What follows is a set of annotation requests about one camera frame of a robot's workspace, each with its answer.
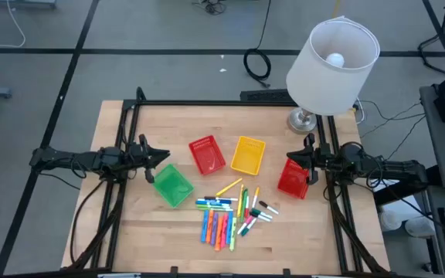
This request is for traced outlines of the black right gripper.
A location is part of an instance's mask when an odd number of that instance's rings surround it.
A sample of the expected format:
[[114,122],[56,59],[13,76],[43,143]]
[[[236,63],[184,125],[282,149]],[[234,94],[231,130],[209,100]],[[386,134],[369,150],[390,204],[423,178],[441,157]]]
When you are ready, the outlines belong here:
[[320,147],[314,148],[314,143],[314,134],[308,134],[304,139],[304,148],[302,150],[287,153],[293,168],[308,170],[307,183],[309,185],[313,185],[318,181],[318,171],[316,168],[325,169],[328,159],[328,153],[323,152]]

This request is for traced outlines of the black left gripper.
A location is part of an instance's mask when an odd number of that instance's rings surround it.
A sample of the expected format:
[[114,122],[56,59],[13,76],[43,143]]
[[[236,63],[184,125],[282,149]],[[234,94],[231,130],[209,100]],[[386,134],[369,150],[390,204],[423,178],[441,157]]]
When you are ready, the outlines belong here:
[[144,134],[139,135],[139,142],[129,145],[127,156],[133,169],[143,168],[148,183],[155,182],[151,170],[156,168],[170,155],[170,150],[153,148]]

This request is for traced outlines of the yellow slim highlighter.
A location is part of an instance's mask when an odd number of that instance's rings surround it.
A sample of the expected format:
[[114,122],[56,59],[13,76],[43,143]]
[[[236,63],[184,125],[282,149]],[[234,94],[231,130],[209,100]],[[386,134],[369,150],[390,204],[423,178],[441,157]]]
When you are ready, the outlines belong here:
[[239,184],[242,180],[243,180],[243,178],[238,178],[237,180],[235,180],[235,181],[232,182],[231,184],[227,185],[225,188],[221,189],[220,191],[218,191],[218,192],[216,193],[216,197],[221,196],[223,193],[227,192],[227,191],[230,190],[232,187],[234,187],[235,185]]
[[244,191],[244,184],[241,184],[238,197],[237,213],[236,213],[237,218],[241,216],[242,204],[243,204],[243,191]]

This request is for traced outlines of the orange fat highlighter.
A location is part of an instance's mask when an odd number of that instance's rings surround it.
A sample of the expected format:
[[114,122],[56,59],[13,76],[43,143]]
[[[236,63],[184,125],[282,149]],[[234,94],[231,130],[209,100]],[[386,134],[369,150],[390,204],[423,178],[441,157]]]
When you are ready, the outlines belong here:
[[221,236],[222,236],[222,229],[223,229],[223,217],[217,215],[217,225],[216,225],[216,233],[215,233],[215,244],[214,248],[215,251],[220,251],[221,247]]
[[206,242],[207,243],[211,243],[214,211],[213,210],[209,210],[207,212],[209,213],[209,217],[208,217],[207,228],[206,228]]

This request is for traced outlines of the purple fat highlighter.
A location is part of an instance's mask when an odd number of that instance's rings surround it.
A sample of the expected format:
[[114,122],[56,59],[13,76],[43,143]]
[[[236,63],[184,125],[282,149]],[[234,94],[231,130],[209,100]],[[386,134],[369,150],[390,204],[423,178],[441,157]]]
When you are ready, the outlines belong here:
[[214,246],[216,244],[216,235],[218,229],[218,220],[219,216],[217,212],[213,212],[212,218],[212,228],[211,228],[211,237],[210,237],[210,245]]

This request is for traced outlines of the pink fat highlighter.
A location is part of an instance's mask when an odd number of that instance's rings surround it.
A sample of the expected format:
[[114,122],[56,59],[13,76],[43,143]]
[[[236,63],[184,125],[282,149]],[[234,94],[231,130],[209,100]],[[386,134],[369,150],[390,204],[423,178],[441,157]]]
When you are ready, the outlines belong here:
[[228,219],[229,219],[229,215],[228,215],[228,213],[226,213],[222,217],[222,229],[221,229],[220,244],[219,244],[220,249],[224,249],[226,247]]

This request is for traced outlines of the light green fat highlighter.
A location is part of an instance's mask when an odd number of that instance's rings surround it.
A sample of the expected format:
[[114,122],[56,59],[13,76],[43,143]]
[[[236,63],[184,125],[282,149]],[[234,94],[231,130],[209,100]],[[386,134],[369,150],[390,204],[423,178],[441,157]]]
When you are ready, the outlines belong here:
[[237,218],[233,217],[232,226],[230,231],[230,242],[229,242],[229,250],[232,252],[235,249],[236,242],[236,226],[237,226]]

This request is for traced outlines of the red plastic basket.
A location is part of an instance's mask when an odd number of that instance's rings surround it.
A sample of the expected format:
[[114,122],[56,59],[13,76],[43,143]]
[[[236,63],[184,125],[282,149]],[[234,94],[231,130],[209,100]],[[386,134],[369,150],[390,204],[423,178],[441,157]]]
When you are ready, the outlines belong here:
[[213,135],[189,143],[189,150],[201,175],[212,174],[226,166],[226,161]]
[[294,198],[304,199],[308,190],[308,170],[287,159],[277,184],[277,189]]

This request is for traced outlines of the green plastic basket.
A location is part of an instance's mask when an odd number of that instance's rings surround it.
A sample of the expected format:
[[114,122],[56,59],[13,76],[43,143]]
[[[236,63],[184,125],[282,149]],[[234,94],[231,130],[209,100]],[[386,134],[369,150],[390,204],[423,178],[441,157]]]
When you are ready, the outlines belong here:
[[192,183],[173,164],[155,175],[154,187],[172,208],[177,208],[194,190]]

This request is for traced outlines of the yellow plastic basket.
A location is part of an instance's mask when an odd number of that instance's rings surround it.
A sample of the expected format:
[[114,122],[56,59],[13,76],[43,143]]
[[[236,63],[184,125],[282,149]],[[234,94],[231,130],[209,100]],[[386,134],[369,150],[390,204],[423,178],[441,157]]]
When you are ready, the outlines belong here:
[[230,167],[247,175],[258,175],[265,147],[264,141],[240,136]]

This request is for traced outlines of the black power strip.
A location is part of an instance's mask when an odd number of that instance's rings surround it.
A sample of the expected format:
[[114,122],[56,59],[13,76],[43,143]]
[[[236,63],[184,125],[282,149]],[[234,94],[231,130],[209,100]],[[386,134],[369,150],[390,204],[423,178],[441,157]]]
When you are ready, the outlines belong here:
[[239,95],[242,101],[294,103],[286,89],[275,90],[247,90]]

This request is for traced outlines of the green slim highlighter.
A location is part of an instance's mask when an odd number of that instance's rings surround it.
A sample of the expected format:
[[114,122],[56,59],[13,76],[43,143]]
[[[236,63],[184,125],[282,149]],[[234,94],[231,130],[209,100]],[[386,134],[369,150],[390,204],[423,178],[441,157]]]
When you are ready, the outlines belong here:
[[242,197],[242,205],[241,205],[241,214],[239,217],[239,220],[241,223],[245,220],[245,210],[246,210],[246,203],[247,203],[247,196],[248,196],[248,189],[243,189],[243,197]]

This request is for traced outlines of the table lamp white shade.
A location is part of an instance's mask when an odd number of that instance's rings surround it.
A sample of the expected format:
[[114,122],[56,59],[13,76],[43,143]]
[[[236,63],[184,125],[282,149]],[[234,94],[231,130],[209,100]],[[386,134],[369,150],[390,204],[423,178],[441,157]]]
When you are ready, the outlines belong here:
[[288,127],[306,134],[315,129],[317,116],[351,109],[379,55],[379,41],[363,25],[344,16],[317,24],[286,76],[297,104]]

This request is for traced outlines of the pink-cap Sharpie marker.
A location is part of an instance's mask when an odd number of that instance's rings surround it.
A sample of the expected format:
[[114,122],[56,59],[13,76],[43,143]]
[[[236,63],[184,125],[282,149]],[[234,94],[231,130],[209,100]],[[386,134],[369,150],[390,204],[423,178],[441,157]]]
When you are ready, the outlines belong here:
[[237,234],[240,235],[242,233],[242,231],[251,223],[252,220],[253,220],[253,217],[251,215],[249,215],[249,217],[245,220],[245,222],[239,228]]

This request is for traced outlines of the teal-cap Sharpie marker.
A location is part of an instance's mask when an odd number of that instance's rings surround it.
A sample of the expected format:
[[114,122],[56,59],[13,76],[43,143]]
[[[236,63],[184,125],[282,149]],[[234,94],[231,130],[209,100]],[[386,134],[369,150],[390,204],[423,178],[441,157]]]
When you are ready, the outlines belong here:
[[255,224],[255,222],[257,221],[256,218],[253,218],[253,220],[243,229],[243,231],[241,232],[242,236],[245,236],[249,230],[253,227],[253,225]]

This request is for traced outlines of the white round cup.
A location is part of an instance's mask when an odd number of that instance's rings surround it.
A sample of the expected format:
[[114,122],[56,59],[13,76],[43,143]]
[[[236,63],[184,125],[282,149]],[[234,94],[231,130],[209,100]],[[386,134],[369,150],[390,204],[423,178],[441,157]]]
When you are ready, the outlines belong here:
[[378,217],[382,232],[395,231],[401,227],[403,222],[393,211],[380,212]]
[[404,227],[406,232],[415,238],[428,238],[436,233],[433,222],[424,216],[407,220]]

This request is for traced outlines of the black metal beam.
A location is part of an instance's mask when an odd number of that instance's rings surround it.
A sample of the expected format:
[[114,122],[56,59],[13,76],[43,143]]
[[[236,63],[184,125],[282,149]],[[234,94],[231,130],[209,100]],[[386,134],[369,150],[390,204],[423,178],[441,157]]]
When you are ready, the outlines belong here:
[[426,190],[429,185],[441,186],[440,168],[438,165],[425,168],[422,164],[416,164],[403,170],[389,169],[382,173],[384,184],[387,180],[397,180],[394,185],[388,185],[373,194],[377,205],[385,205],[397,199]]

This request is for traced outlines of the black metal table frame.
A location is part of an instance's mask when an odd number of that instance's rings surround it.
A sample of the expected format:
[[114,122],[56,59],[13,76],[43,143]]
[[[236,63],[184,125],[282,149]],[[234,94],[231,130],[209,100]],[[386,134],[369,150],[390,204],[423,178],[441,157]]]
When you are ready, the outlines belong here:
[[[170,150],[173,164],[193,185],[192,193],[172,208],[138,172],[126,186],[116,239],[101,245],[100,264],[110,259],[115,272],[167,273],[176,267],[185,273],[335,275],[341,272],[326,179],[310,186],[304,199],[277,189],[287,153],[303,146],[303,137],[287,126],[290,107],[282,104],[228,101],[181,101],[168,105],[147,102],[139,112],[137,132],[155,148]],[[231,162],[240,136],[266,143],[259,174],[247,175],[229,164],[201,175],[189,143],[213,135],[227,163]],[[195,200],[213,195],[238,178],[243,180],[225,192],[237,197],[244,184],[250,202],[256,187],[256,207],[271,214],[271,222],[258,221],[246,236],[236,238],[235,249],[215,251],[200,242],[203,214]],[[276,215],[259,204],[275,208]]]

